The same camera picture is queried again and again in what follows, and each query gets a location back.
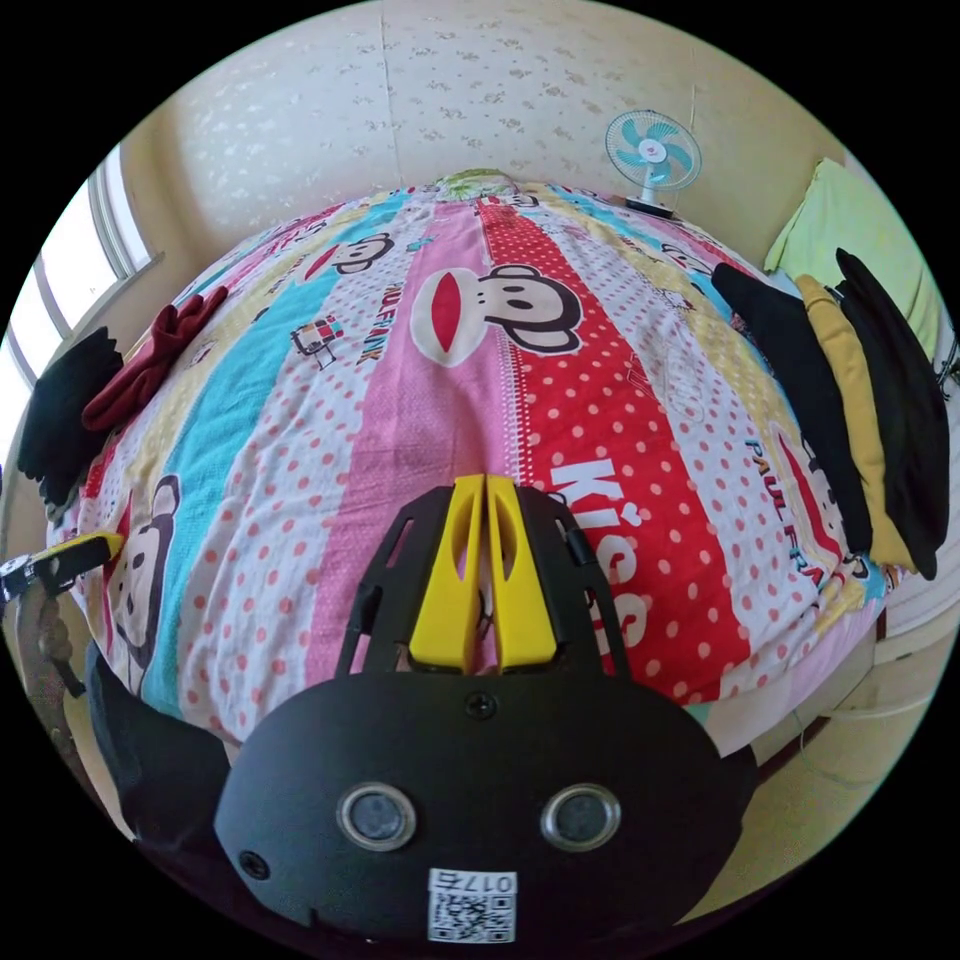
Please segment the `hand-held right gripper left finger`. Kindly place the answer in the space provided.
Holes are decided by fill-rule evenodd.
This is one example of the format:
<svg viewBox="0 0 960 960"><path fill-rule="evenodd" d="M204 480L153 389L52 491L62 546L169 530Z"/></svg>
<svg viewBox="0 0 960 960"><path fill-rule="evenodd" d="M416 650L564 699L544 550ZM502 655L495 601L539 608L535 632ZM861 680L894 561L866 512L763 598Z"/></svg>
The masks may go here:
<svg viewBox="0 0 960 960"><path fill-rule="evenodd" d="M481 477L458 478L409 643L424 669L468 672L480 620Z"/></svg>

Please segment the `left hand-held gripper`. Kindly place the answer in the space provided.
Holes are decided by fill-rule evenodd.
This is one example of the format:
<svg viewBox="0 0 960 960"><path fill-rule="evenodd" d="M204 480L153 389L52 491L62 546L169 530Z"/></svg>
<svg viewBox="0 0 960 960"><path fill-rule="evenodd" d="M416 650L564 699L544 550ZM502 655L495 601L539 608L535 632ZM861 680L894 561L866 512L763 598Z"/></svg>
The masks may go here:
<svg viewBox="0 0 960 960"><path fill-rule="evenodd" d="M72 587L79 576L109 563L125 542L119 533L89 533L8 560L1 566L2 603L24 597L37 584L48 597L56 597Z"/></svg>

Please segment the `person's left hand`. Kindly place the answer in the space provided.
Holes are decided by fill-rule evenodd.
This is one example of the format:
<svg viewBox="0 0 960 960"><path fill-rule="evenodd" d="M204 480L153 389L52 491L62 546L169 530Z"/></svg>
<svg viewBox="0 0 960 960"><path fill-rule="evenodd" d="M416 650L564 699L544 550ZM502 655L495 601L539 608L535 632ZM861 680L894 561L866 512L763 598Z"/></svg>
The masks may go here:
<svg viewBox="0 0 960 960"><path fill-rule="evenodd" d="M77 699L86 688L72 666L73 645L56 595L34 583L17 600L15 642L25 689L31 697L60 703Z"/></svg>

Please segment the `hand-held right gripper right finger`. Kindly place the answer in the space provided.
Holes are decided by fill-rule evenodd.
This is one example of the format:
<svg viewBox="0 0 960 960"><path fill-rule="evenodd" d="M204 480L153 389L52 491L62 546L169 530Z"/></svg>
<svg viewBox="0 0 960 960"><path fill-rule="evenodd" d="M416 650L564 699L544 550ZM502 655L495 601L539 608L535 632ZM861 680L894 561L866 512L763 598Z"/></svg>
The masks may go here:
<svg viewBox="0 0 960 960"><path fill-rule="evenodd" d="M492 613L500 671L545 667L557 653L518 488L486 476Z"/></svg>

